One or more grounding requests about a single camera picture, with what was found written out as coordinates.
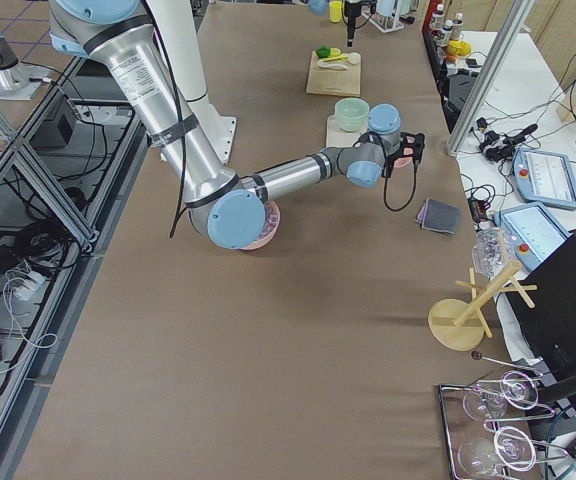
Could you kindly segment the yellow plastic spoon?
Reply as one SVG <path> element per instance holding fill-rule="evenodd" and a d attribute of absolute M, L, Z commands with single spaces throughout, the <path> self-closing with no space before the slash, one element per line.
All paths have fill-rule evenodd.
<path fill-rule="evenodd" d="M 341 53 L 337 56 L 330 56 L 318 60 L 319 64 L 332 64 L 345 62 L 350 65 L 358 65 L 361 62 L 361 55 L 357 52 Z"/>

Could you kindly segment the green bowl stack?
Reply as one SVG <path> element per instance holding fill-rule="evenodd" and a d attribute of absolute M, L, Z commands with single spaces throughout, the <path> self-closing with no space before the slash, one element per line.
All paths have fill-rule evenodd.
<path fill-rule="evenodd" d="M 334 106 L 337 126 L 345 132 L 358 131 L 367 121 L 369 104 L 360 98 L 344 98 Z"/>

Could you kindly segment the white dish rack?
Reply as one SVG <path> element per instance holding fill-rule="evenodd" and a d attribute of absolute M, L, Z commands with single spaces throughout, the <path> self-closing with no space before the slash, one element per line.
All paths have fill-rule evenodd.
<path fill-rule="evenodd" d="M 368 1 L 362 15 L 381 33 L 392 33 L 415 22 L 416 3 L 410 0 Z"/>

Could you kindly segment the purple cloth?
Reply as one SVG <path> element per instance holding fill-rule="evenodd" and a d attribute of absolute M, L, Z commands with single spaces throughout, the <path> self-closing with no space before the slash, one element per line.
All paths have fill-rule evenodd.
<path fill-rule="evenodd" d="M 424 220 L 425 220 L 425 216 L 426 216 L 426 203 L 423 202 L 417 215 L 416 215 L 416 222 L 419 224 L 419 227 L 422 228 L 424 225 Z"/>

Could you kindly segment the grey folded cloth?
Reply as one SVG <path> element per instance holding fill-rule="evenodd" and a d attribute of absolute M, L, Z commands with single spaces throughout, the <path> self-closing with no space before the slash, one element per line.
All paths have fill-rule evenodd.
<path fill-rule="evenodd" d="M 458 229 L 461 211 L 444 202 L 428 198 L 425 200 L 426 216 L 422 229 L 444 235 L 454 235 Z"/>

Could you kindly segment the wooden cutting board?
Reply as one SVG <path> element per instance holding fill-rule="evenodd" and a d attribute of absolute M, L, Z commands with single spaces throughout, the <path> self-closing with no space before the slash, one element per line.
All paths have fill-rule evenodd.
<path fill-rule="evenodd" d="M 317 65 L 315 52 L 311 54 L 306 92 L 315 95 L 359 97 L 361 94 L 362 62 L 348 70 L 323 69 Z"/>

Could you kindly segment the yellow toy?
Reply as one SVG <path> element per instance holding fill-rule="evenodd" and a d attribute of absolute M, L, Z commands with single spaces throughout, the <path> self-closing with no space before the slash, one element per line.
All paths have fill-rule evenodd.
<path fill-rule="evenodd" d="M 468 57 L 471 51 L 471 44 L 464 40 L 451 39 L 446 46 L 446 54 L 451 58 Z"/>

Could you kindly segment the upper teach pendant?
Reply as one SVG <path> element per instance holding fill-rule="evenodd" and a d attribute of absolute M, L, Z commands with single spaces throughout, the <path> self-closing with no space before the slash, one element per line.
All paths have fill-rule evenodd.
<path fill-rule="evenodd" d="M 524 201 L 576 210 L 576 179 L 566 155 L 519 148 L 513 157 L 513 172 Z"/>

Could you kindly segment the teach pendant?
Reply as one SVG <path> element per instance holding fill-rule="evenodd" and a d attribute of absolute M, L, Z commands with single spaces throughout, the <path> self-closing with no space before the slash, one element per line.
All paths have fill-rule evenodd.
<path fill-rule="evenodd" d="M 513 157 L 513 172 L 524 201 L 576 210 L 576 179 L 566 155 L 519 148 Z"/>
<path fill-rule="evenodd" d="M 510 233 L 512 249 L 528 271 L 536 269 L 570 236 L 541 202 L 498 211 L 493 222 Z"/>

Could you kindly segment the clear plastic bag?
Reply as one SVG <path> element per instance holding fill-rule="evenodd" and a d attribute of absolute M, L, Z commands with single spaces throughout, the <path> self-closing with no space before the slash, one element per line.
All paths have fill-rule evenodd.
<path fill-rule="evenodd" d="M 476 233 L 472 258 L 475 271 L 488 278 L 497 275 L 511 260 L 511 238 L 501 227 L 491 227 Z"/>

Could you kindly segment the wooden cup tree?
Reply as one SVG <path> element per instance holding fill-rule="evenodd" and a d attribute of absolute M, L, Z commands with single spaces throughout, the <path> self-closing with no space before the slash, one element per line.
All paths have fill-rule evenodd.
<path fill-rule="evenodd" d="M 535 306 L 529 293 L 535 291 L 537 286 L 523 286 L 516 278 L 522 264 L 512 250 L 511 241 L 509 252 L 511 260 L 492 278 L 477 273 L 474 264 L 469 269 L 469 280 L 461 285 L 471 291 L 470 302 L 444 299 L 431 307 L 428 325 L 435 339 L 442 345 L 456 351 L 469 351 L 477 347 L 484 337 L 490 338 L 492 331 L 482 308 L 499 293 L 517 293 L 528 307 Z"/>

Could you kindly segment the black monitor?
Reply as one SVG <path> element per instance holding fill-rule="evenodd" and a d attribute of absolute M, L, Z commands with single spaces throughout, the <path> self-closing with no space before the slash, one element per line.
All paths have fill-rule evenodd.
<path fill-rule="evenodd" d="M 535 285 L 528 307 L 517 293 L 507 299 L 532 353 L 560 373 L 576 371 L 576 233 L 522 281 Z"/>

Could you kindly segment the lower wine glass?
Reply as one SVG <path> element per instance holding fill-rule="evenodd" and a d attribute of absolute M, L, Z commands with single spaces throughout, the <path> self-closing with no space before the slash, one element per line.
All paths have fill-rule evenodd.
<path fill-rule="evenodd" d="M 527 472 L 536 463 L 529 437 L 516 427 L 499 428 L 492 437 L 476 437 L 463 443 L 457 455 L 460 467 L 473 478 L 506 477 L 505 470 Z"/>

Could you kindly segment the aluminium frame post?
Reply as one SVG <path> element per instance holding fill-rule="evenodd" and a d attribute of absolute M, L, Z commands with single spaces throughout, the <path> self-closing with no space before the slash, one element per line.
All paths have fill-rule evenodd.
<path fill-rule="evenodd" d="M 466 103 L 446 144 L 446 153 L 456 157 L 466 139 L 469 129 L 508 56 L 514 41 L 521 30 L 534 0 L 515 0 L 508 11 L 500 30 L 497 32 L 487 54 L 482 72 L 478 75 Z"/>

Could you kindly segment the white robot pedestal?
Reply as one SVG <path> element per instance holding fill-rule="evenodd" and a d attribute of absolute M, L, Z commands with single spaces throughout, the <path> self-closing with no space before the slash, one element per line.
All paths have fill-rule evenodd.
<path fill-rule="evenodd" d="M 162 36 L 177 87 L 199 120 L 222 164 L 227 164 L 236 118 L 219 114 L 208 96 L 197 29 L 189 0 L 147 1 Z"/>

